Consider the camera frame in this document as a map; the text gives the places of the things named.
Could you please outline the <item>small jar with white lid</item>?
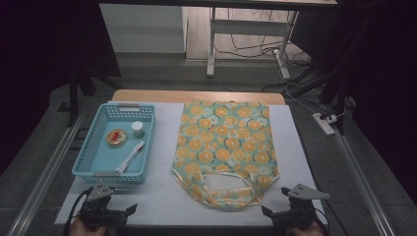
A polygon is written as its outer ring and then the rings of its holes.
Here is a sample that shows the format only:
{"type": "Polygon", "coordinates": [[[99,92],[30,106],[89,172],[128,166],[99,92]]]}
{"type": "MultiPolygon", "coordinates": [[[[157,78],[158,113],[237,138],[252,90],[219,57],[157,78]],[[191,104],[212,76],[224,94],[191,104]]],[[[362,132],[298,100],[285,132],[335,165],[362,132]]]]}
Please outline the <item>small jar with white lid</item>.
{"type": "Polygon", "coordinates": [[[142,138],[145,135],[144,123],[141,121],[135,121],[132,123],[131,128],[136,138],[142,138]]]}

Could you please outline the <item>white table mat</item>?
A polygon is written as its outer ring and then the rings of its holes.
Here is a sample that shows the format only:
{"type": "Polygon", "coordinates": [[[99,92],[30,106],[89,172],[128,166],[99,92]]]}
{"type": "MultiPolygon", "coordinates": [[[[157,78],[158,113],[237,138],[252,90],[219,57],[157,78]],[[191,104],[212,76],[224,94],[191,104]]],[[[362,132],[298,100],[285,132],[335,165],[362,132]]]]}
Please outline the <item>white table mat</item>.
{"type": "Polygon", "coordinates": [[[108,205],[111,209],[138,206],[128,219],[129,226],[270,226],[271,220],[263,215],[262,207],[278,212],[288,210],[289,201],[281,194],[282,187],[315,186],[290,108],[272,105],[270,122],[280,178],[267,189],[261,204],[229,209],[192,199],[171,172],[182,110],[181,103],[155,106],[147,179],[136,187],[117,190],[112,196],[108,205]]]}

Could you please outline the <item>aluminium rail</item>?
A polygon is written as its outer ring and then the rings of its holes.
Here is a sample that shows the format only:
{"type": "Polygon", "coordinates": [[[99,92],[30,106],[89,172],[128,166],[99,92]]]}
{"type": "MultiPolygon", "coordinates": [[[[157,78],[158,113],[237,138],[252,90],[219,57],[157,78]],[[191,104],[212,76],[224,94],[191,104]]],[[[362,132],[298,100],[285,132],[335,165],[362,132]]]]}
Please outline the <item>aluminium rail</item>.
{"type": "Polygon", "coordinates": [[[80,128],[86,113],[81,112],[72,125],[65,130],[63,137],[49,157],[40,176],[37,178],[29,196],[15,218],[6,236],[25,236],[30,224],[43,201],[52,180],[54,179],[78,129],[80,128]]]}
{"type": "Polygon", "coordinates": [[[380,201],[371,188],[371,185],[363,172],[358,160],[356,159],[353,150],[347,141],[346,137],[341,135],[338,130],[334,133],[337,144],[343,154],[345,162],[352,174],[352,177],[357,185],[357,188],[364,200],[364,203],[369,209],[375,225],[381,236],[395,236],[394,230],[387,218],[380,201]]]}

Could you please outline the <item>orange-print green fabric bag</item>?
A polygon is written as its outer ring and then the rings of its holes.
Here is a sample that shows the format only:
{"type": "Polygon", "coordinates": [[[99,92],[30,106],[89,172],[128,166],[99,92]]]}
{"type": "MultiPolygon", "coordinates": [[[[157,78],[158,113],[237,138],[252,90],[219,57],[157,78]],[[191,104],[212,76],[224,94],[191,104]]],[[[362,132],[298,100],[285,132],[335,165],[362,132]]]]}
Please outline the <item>orange-print green fabric bag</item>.
{"type": "Polygon", "coordinates": [[[185,103],[172,172],[193,199],[208,206],[258,205],[279,178],[268,105],[185,103]]]}

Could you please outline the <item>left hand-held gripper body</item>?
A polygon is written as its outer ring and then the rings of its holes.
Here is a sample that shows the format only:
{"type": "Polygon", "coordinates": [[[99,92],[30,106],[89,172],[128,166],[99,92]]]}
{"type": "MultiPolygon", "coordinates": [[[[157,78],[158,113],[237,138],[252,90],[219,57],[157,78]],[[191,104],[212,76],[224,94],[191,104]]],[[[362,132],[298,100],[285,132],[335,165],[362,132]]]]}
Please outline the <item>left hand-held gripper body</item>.
{"type": "Polygon", "coordinates": [[[80,220],[91,230],[100,226],[116,228],[124,226],[128,216],[126,210],[114,210],[107,207],[111,200],[108,187],[98,185],[91,189],[80,210],[80,220]]]}

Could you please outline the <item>person's right hand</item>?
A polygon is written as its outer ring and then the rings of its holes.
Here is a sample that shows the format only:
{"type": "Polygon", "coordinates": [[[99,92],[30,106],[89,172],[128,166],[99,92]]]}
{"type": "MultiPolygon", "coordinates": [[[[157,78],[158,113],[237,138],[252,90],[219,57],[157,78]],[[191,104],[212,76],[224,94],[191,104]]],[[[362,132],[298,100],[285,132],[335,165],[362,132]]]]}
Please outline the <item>person's right hand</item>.
{"type": "Polygon", "coordinates": [[[293,236],[325,236],[325,231],[316,222],[313,222],[304,230],[294,227],[289,228],[287,232],[293,236]]]}

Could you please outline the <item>white-framed desk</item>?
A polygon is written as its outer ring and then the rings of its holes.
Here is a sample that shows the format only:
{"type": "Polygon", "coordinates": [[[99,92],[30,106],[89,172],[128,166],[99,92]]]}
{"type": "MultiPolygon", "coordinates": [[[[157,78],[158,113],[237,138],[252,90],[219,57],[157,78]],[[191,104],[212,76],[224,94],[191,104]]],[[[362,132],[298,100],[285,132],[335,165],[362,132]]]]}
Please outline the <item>white-framed desk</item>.
{"type": "Polygon", "coordinates": [[[282,44],[274,50],[274,57],[283,79],[289,79],[283,55],[292,33],[299,11],[325,11],[337,7],[336,0],[98,0],[106,4],[131,4],[152,6],[210,7],[209,47],[207,77],[214,76],[214,40],[217,34],[245,34],[281,36],[282,44]],[[217,8],[262,9],[288,11],[286,23],[255,22],[244,20],[220,20],[216,17],[217,8]]]}

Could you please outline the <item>white cabinet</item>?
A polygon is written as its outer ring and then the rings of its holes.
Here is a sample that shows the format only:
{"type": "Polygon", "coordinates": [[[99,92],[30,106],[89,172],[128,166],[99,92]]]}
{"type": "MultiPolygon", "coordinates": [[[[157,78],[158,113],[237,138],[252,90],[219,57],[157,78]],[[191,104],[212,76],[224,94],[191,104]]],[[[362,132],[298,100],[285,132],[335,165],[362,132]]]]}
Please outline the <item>white cabinet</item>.
{"type": "Polygon", "coordinates": [[[99,7],[116,52],[186,52],[185,7],[122,4],[99,7]]]}

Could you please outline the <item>round gold tin red label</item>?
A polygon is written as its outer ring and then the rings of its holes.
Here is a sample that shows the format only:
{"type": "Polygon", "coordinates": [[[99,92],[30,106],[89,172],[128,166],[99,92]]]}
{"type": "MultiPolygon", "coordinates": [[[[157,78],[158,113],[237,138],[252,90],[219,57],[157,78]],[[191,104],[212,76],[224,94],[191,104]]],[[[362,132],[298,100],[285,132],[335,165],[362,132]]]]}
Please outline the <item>round gold tin red label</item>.
{"type": "Polygon", "coordinates": [[[114,148],[119,148],[126,144],[127,133],[123,129],[113,129],[107,133],[106,142],[114,148]]]}

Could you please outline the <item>white tube with red cap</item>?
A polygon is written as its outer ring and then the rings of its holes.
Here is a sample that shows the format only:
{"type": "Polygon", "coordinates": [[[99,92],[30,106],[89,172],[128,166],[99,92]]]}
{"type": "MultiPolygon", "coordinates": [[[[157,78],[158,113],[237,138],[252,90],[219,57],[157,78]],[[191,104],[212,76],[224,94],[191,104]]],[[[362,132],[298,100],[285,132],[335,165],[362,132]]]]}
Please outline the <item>white tube with red cap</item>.
{"type": "Polygon", "coordinates": [[[140,143],[135,145],[134,148],[131,150],[131,152],[127,155],[127,157],[120,163],[120,165],[117,168],[115,168],[115,171],[117,173],[124,173],[126,168],[133,161],[135,156],[141,151],[144,145],[145,145],[144,141],[141,141],[140,143]]]}

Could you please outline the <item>person's left hand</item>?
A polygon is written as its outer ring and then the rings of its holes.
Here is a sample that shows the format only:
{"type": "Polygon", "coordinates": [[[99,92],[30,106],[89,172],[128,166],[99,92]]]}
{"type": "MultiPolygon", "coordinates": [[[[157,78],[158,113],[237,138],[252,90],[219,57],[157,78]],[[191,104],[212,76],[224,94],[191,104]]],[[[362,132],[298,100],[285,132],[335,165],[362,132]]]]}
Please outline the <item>person's left hand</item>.
{"type": "Polygon", "coordinates": [[[69,230],[69,236],[104,236],[108,228],[100,226],[95,230],[90,230],[78,217],[76,217],[69,230]]]}

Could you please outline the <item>light blue plastic basket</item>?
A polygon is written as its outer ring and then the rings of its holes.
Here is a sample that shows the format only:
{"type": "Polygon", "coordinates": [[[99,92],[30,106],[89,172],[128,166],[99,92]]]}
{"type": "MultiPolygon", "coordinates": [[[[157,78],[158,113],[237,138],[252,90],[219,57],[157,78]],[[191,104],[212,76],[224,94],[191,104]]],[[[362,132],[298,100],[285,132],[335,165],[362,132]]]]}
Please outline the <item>light blue plastic basket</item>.
{"type": "Polygon", "coordinates": [[[101,104],[89,127],[72,173],[88,183],[105,182],[112,186],[143,183],[147,175],[155,124],[155,106],[151,103],[101,104]],[[135,121],[144,123],[145,135],[142,138],[134,136],[131,125],[135,121]],[[106,142],[107,133],[113,129],[123,129],[127,133],[126,144],[121,147],[111,147],[106,142]],[[117,173],[115,168],[141,141],[145,142],[144,147],[124,173],[117,173]]]}

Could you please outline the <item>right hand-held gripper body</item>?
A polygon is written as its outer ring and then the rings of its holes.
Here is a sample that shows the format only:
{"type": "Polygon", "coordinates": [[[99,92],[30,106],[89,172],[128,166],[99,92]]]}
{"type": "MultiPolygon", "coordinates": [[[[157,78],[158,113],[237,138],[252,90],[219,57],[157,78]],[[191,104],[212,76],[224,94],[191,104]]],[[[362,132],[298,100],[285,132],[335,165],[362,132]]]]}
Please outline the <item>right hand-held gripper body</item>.
{"type": "Polygon", "coordinates": [[[323,229],[326,229],[316,214],[313,200],[328,199],[329,194],[302,184],[297,184],[293,189],[290,189],[287,198],[289,200],[290,210],[272,213],[271,221],[275,228],[297,227],[304,230],[313,222],[316,222],[323,229]]]}

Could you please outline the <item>white power strip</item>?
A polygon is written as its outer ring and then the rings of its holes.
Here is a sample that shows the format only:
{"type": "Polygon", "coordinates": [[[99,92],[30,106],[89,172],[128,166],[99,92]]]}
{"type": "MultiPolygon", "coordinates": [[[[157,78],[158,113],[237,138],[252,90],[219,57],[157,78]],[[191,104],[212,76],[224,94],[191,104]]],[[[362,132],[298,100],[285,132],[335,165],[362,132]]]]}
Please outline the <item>white power strip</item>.
{"type": "Polygon", "coordinates": [[[316,123],[320,126],[322,131],[325,133],[326,136],[330,136],[334,134],[334,129],[331,126],[337,118],[335,115],[324,115],[322,113],[314,113],[312,115],[316,123]]]}

